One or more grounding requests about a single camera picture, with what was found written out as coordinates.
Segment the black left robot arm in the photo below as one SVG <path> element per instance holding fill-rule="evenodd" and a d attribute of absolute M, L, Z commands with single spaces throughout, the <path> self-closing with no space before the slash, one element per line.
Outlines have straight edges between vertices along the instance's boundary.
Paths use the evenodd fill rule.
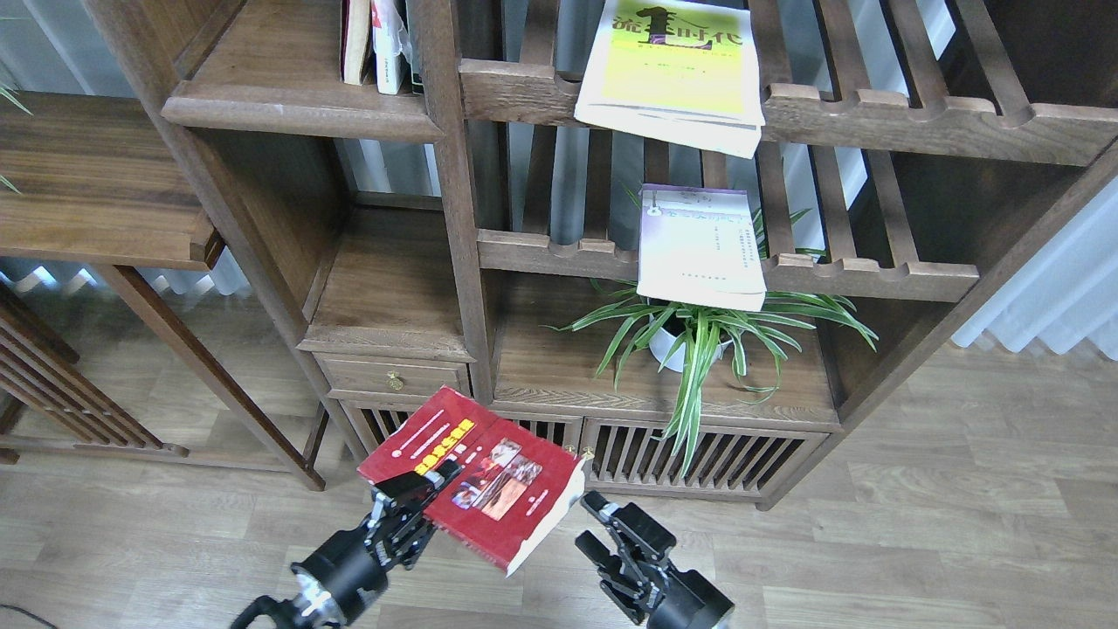
<path fill-rule="evenodd" d="M 407 471 L 375 482 L 375 505 L 356 528 L 339 530 L 304 561 L 292 563 L 300 593 L 276 601 L 262 595 L 231 622 L 247 628 L 268 616 L 277 628 L 350 626 L 388 589 L 388 572 L 402 564 L 410 570 L 435 533 L 424 517 L 439 490 L 462 473 L 447 460 L 428 473 Z"/>

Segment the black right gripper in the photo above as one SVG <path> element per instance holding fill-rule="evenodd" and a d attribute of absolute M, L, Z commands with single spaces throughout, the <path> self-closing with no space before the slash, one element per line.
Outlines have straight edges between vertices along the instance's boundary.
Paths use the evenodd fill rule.
<path fill-rule="evenodd" d="M 635 505 L 623 507 L 599 490 L 582 495 L 582 508 L 607 528 L 618 546 L 612 554 L 590 530 L 575 545 L 601 576 L 600 588 L 633 625 L 647 628 L 727 628 L 730 601 L 697 570 L 681 572 L 667 557 L 674 534 Z"/>

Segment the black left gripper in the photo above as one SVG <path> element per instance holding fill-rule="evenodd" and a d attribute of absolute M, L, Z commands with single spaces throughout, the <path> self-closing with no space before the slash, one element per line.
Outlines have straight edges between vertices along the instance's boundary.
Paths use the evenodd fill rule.
<path fill-rule="evenodd" d="M 424 507 L 463 471 L 455 459 L 416 465 L 378 482 L 370 514 L 356 528 L 340 530 L 292 571 L 300 583 L 293 602 L 297 626 L 350 626 L 389 585 L 397 565 L 410 570 L 435 533 Z"/>

